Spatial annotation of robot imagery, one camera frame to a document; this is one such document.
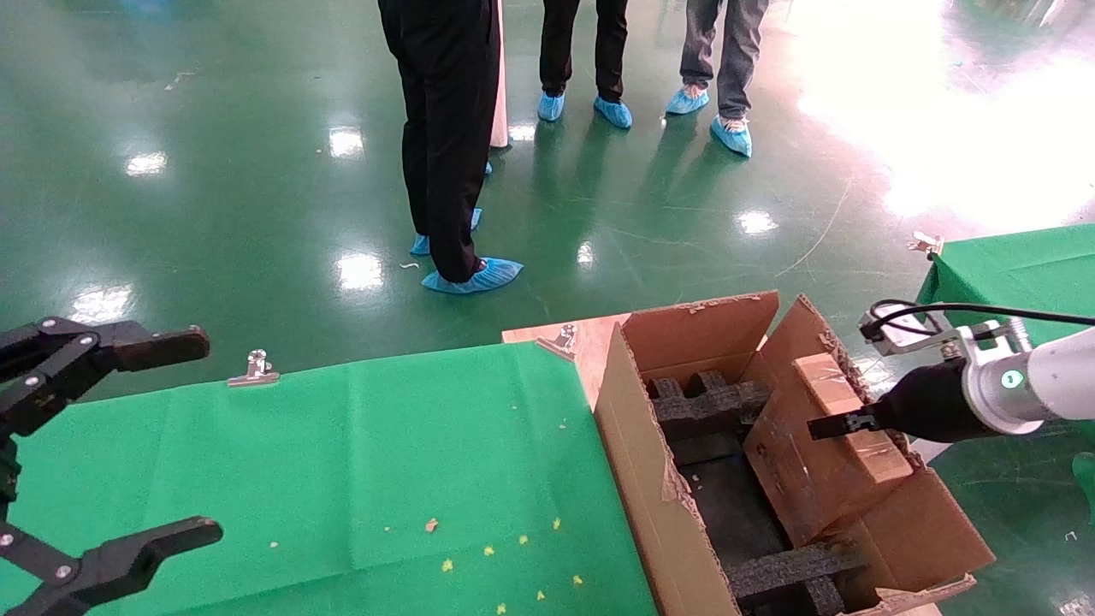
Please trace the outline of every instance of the gray pants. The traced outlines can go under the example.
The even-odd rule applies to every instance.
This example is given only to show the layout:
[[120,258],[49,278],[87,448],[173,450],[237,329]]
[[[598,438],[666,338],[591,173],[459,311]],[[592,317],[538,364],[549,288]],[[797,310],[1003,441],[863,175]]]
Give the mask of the gray pants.
[[726,4],[723,59],[718,67],[718,114],[727,119],[740,119],[749,111],[746,88],[760,58],[760,22],[768,3],[769,0],[688,0],[681,78],[685,85],[704,89],[715,77],[711,46],[715,42],[715,20]]

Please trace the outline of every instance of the blue shoe cover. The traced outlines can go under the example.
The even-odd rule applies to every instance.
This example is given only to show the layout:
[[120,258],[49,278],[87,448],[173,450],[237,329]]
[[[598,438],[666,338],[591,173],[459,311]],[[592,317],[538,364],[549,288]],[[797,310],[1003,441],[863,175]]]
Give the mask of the blue shoe cover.
[[537,107],[537,115],[545,121],[555,121],[563,115],[563,103],[566,102],[566,94],[549,96],[548,92],[540,93],[540,106]]
[[610,103],[597,96],[593,101],[593,108],[601,112],[616,128],[631,128],[631,109],[627,108],[627,105],[623,104],[623,101]]
[[426,256],[429,254],[429,235],[414,236],[414,245],[411,246],[411,254],[415,256]]
[[752,137],[749,136],[749,127],[745,130],[730,130],[718,120],[716,115],[711,120],[711,133],[715,136],[729,150],[750,158],[752,155]]
[[[483,216],[483,208],[476,207],[472,209],[472,230],[479,226],[479,219]],[[415,256],[427,256],[429,255],[429,235],[415,235],[414,245],[411,246],[411,254]]]
[[516,260],[506,260],[505,258],[483,257],[483,260],[486,263],[486,267],[482,271],[472,274],[471,279],[466,282],[450,282],[434,271],[423,278],[422,286],[453,294],[483,292],[514,281],[517,274],[521,272],[521,268],[525,267]]
[[711,96],[707,95],[707,91],[704,90],[699,96],[692,97],[688,95],[684,88],[681,88],[673,94],[671,101],[669,101],[669,106],[666,107],[666,113],[671,113],[676,115],[684,115],[687,113],[692,113],[711,102]]

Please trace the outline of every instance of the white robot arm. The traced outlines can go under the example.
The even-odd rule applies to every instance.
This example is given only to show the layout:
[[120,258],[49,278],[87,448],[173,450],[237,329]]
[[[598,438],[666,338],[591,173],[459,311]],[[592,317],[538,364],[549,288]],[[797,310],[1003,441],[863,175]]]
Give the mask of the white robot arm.
[[[953,328],[942,311],[1013,314]],[[913,315],[925,314],[933,329]],[[1028,434],[1046,420],[1095,419],[1095,328],[1034,349],[1021,316],[1095,326],[1095,319],[1008,307],[884,300],[860,323],[883,356],[937,348],[943,362],[915,369],[877,403],[809,423],[814,439],[894,429],[941,443]]]

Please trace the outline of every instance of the green cloth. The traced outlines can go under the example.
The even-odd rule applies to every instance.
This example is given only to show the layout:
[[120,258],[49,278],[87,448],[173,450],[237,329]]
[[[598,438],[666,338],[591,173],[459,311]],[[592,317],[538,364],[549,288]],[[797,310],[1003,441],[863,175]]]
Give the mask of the green cloth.
[[[224,527],[100,616],[656,614],[574,367],[531,344],[78,405],[20,460],[11,521],[70,554]],[[0,606],[34,585],[0,562]]]
[[[1095,224],[948,242],[935,257],[919,301],[970,301],[1095,315]],[[950,313],[954,325],[984,321]],[[1082,326],[1025,321],[1035,346]]]

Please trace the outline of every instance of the metal clip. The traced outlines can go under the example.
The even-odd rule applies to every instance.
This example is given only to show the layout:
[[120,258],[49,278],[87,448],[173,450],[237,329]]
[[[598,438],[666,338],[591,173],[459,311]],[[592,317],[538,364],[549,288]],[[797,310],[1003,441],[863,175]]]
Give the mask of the metal clip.
[[277,383],[281,375],[274,372],[274,364],[266,361],[266,352],[256,349],[247,355],[247,374],[228,380],[229,387],[249,387]]
[[917,231],[912,233],[912,239],[915,241],[909,242],[909,249],[919,249],[920,252],[926,253],[929,260],[931,260],[936,254],[943,254],[943,235],[935,235],[933,237],[927,233]]
[[578,328],[574,324],[567,324],[558,330],[558,336],[555,340],[548,340],[546,338],[538,338],[537,347],[541,349],[546,349],[552,353],[558,356],[560,358],[566,360],[567,362],[574,361],[574,345],[578,338]]

